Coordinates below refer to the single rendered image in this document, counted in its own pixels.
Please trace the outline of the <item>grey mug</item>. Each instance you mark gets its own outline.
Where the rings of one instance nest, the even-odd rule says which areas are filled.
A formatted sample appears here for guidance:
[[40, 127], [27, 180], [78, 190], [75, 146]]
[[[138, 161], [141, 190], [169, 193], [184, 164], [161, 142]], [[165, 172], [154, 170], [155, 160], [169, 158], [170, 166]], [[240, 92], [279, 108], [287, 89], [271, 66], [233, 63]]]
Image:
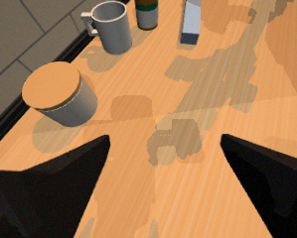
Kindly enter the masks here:
[[[80, 16], [88, 34], [99, 37], [107, 53], [111, 55], [122, 55], [131, 49], [132, 38], [128, 13], [123, 3], [117, 1], [103, 2], [96, 5], [91, 10], [91, 13], [82, 13]], [[93, 21], [96, 30], [92, 28], [90, 21]]]

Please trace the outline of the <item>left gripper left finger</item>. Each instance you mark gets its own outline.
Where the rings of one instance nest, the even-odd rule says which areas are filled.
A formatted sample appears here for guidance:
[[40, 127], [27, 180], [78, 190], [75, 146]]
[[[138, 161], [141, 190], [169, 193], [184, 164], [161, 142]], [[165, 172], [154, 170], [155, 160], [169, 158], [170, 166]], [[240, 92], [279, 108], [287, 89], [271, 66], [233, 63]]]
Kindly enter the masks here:
[[0, 170], [0, 212], [20, 238], [74, 238], [109, 149], [102, 135], [26, 170]]

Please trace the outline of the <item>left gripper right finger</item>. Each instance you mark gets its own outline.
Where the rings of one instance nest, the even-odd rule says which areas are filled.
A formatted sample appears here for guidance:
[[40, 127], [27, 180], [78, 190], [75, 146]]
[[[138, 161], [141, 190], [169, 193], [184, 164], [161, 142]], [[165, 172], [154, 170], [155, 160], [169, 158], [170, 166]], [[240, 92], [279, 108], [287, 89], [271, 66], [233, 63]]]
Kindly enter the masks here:
[[230, 134], [220, 145], [272, 238], [297, 238], [297, 158]]

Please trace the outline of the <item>cream brick-pattern tile wall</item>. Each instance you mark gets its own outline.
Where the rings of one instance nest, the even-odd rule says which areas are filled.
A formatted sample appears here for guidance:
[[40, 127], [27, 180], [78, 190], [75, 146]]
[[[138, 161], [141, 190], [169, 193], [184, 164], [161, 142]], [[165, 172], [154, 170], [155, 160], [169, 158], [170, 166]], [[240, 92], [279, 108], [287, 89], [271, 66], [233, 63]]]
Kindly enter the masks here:
[[80, 15], [107, 1], [115, 0], [0, 0], [0, 115], [85, 29]]

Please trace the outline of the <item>grey cylindrical container with tan lid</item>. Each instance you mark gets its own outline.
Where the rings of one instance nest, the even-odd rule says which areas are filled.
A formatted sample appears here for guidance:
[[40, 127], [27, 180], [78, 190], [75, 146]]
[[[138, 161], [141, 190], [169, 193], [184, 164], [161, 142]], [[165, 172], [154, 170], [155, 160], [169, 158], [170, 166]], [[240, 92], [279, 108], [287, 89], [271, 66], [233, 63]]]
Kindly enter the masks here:
[[25, 103], [66, 127], [86, 123], [96, 112], [97, 97], [78, 69], [56, 61], [36, 69], [22, 89]]

